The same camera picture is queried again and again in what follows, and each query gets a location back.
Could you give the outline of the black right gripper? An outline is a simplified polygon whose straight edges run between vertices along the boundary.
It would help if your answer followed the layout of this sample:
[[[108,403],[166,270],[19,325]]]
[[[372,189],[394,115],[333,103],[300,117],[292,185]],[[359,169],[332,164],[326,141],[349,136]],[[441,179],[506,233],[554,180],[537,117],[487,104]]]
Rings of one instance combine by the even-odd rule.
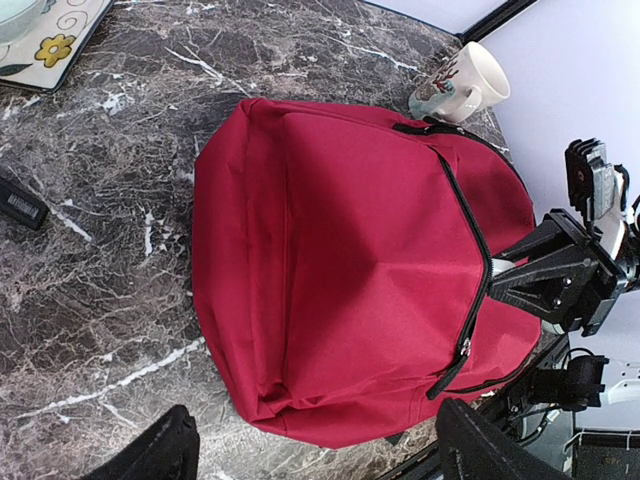
[[[639,288],[639,201],[629,199],[630,175],[607,161],[605,144],[575,140],[565,150],[570,205],[592,260],[555,265],[565,257],[564,212],[549,212],[513,246],[494,256],[514,266],[494,276],[488,296],[543,320],[556,334],[596,334],[619,297]]]

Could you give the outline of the pink capped black marker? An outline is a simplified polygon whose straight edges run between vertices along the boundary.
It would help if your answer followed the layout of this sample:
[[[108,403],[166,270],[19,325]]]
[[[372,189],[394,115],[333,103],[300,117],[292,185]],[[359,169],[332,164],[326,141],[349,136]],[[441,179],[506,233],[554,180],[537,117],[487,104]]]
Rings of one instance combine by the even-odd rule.
[[[0,179],[1,212],[20,224],[39,230],[48,213],[47,205],[26,191],[18,188],[8,180]]]

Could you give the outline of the pale green ceramic bowl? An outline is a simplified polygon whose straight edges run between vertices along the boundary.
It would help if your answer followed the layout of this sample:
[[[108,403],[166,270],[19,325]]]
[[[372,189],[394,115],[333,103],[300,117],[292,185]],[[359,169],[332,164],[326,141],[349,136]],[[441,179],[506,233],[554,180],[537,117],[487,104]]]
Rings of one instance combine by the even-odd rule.
[[[45,0],[1,0],[1,44],[10,44],[26,34],[45,3]]]

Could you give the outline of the floral patterned square plate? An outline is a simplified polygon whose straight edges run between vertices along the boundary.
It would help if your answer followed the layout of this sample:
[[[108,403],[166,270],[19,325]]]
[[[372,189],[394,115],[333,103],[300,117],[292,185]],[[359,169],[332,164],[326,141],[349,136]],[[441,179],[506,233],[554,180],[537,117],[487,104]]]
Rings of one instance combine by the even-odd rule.
[[[1,84],[56,92],[84,50],[112,1],[47,1],[26,35],[1,47]]]

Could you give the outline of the pink yellow highlighter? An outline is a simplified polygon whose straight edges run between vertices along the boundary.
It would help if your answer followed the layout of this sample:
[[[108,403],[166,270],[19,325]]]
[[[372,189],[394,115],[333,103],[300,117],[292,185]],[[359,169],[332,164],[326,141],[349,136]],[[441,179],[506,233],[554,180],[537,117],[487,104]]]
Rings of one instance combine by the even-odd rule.
[[[495,279],[498,276],[508,272],[517,267],[517,264],[500,258],[491,259],[492,278]]]

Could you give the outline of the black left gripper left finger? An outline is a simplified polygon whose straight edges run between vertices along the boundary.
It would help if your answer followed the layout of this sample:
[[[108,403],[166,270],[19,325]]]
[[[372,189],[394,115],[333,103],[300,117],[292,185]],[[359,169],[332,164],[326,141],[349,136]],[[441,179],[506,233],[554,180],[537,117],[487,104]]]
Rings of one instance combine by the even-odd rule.
[[[111,460],[83,479],[197,479],[200,436],[184,405],[174,405]]]

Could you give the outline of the white mug with red pattern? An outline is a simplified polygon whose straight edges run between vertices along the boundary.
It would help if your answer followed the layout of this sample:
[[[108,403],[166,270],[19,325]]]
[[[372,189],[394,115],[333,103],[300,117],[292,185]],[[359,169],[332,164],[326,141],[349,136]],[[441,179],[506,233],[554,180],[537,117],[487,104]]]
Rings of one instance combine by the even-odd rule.
[[[415,119],[459,124],[510,95],[509,80],[496,58],[470,42],[414,90],[408,108]]]

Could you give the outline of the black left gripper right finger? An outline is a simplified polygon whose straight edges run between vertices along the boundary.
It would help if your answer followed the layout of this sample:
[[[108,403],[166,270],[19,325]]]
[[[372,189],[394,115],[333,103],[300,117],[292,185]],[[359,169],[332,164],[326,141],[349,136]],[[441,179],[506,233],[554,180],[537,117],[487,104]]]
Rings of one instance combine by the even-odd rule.
[[[445,400],[436,430],[445,479],[568,479],[570,476],[527,451],[477,410]]]

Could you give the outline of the red backpack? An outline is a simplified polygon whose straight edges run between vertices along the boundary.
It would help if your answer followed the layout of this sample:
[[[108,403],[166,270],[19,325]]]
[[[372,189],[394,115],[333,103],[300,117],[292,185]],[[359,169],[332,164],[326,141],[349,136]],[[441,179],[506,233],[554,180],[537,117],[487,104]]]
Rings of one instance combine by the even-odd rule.
[[[513,379],[539,320],[492,300],[535,226],[511,162],[383,108],[242,100],[195,163],[201,330],[252,426],[341,448]]]

